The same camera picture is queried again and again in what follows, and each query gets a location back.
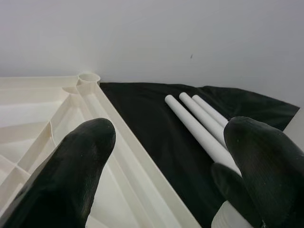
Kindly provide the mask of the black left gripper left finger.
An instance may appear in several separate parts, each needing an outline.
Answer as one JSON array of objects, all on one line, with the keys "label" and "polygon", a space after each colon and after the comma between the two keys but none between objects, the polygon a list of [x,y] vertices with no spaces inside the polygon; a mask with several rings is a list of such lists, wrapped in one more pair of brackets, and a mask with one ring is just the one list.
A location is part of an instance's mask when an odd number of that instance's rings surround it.
[{"label": "black left gripper left finger", "polygon": [[115,145],[111,121],[96,118],[67,134],[0,218],[3,228],[83,228]]}]

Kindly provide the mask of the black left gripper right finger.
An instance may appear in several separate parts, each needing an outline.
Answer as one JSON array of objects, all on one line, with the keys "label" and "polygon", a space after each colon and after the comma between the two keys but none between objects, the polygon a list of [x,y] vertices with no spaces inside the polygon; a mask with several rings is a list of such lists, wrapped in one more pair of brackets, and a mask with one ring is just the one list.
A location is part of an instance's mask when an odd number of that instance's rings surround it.
[{"label": "black left gripper right finger", "polygon": [[249,117],[224,129],[229,153],[268,228],[304,226],[304,153],[282,131]]}]

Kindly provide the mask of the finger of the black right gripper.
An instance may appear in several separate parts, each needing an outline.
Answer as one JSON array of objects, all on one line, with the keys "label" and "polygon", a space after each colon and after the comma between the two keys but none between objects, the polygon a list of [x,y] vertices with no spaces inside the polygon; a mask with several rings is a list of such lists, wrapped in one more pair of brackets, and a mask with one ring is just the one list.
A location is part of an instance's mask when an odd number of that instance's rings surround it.
[{"label": "finger of the black right gripper", "polygon": [[214,216],[213,228],[260,228],[263,226],[243,179],[235,171],[220,163],[211,166],[213,180],[225,198]]}]

